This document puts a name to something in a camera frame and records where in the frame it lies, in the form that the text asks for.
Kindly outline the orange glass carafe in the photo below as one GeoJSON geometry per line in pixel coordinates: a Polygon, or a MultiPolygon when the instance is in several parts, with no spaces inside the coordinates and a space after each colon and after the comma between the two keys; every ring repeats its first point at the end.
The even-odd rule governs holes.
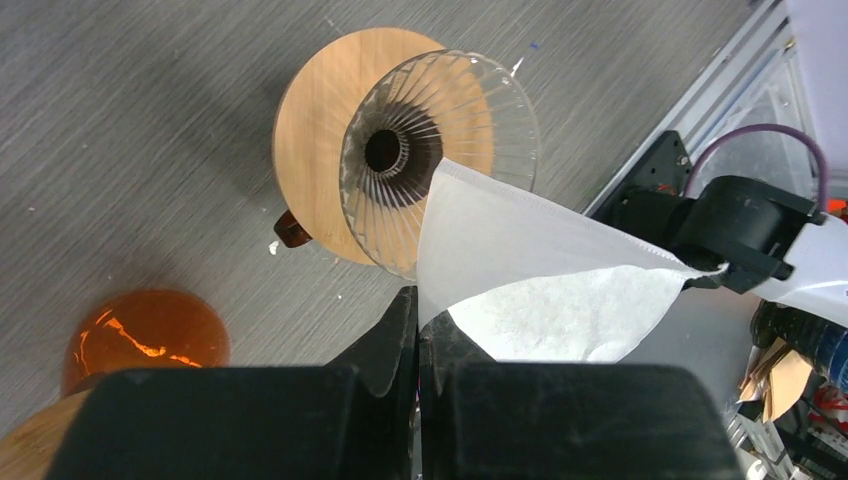
{"type": "Polygon", "coordinates": [[[178,290],[136,290],[108,300],[80,321],[66,350],[60,395],[87,390],[118,370],[229,362],[228,332],[205,301],[178,290]]]}

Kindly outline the brown plastic dripper with handle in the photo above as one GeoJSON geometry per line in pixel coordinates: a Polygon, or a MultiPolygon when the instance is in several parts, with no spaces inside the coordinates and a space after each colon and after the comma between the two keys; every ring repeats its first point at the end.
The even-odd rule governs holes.
{"type": "Polygon", "coordinates": [[[282,244],[289,249],[301,247],[313,240],[291,210],[286,210],[275,222],[273,231],[282,244]]]}

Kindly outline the brown paper filters pile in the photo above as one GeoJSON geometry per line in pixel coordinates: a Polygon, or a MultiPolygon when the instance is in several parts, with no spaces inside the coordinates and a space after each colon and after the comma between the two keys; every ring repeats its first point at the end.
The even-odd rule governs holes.
{"type": "Polygon", "coordinates": [[[806,389],[811,363],[782,339],[767,349],[753,349],[753,358],[740,383],[742,402],[761,400],[764,422],[791,409],[806,389]]]}

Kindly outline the blue dripper on stand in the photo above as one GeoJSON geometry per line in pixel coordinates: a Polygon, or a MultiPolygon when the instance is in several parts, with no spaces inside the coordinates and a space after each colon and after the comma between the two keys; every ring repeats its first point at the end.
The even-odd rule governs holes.
{"type": "Polygon", "coordinates": [[[793,307],[760,303],[751,321],[753,344],[769,348],[783,340],[813,369],[842,393],[847,393],[847,328],[793,307]]]}

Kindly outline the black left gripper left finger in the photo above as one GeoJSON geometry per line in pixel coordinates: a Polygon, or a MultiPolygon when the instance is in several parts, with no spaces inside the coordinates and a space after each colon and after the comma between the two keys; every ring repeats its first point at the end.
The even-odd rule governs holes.
{"type": "Polygon", "coordinates": [[[50,479],[408,479],[418,292],[323,366],[132,369],[106,376],[50,479]]]}

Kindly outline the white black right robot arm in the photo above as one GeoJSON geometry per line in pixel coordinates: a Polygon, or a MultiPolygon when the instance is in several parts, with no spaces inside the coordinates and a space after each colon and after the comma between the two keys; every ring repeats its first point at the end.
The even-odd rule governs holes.
{"type": "Polygon", "coordinates": [[[847,324],[847,223],[762,181],[721,176],[697,198],[631,186],[595,219],[673,254],[739,294],[847,324]]]}

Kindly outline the white paper coffee filter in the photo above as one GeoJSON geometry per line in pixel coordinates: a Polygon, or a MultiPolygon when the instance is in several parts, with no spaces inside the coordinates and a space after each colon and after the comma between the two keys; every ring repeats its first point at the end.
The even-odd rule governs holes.
{"type": "Polygon", "coordinates": [[[499,361],[616,362],[703,272],[449,159],[429,189],[419,322],[448,313],[499,361]]]}

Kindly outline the wooden ring collar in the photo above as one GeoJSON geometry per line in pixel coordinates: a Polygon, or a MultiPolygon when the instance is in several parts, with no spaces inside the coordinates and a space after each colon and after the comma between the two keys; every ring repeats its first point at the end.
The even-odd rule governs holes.
{"type": "Polygon", "coordinates": [[[451,49],[397,27],[355,31],[313,55],[283,95],[272,157],[287,210],[312,241],[344,259],[376,265],[354,240],[341,208],[339,166],[346,128],[385,74],[417,55],[438,50],[451,49]]]}

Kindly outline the clear glass dripper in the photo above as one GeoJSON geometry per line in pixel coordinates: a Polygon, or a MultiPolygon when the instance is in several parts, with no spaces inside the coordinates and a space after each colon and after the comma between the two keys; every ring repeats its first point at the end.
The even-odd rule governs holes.
{"type": "Polygon", "coordinates": [[[423,53],[378,80],[346,128],[343,217],[370,260],[413,281],[443,160],[530,191],[540,157],[532,102],[512,69],[475,52],[423,53]]]}

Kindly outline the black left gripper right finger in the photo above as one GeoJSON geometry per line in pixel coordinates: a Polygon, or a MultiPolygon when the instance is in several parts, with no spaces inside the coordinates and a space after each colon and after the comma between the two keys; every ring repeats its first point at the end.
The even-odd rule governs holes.
{"type": "Polygon", "coordinates": [[[689,371],[497,362],[448,313],[420,331],[428,479],[739,479],[689,371]]]}

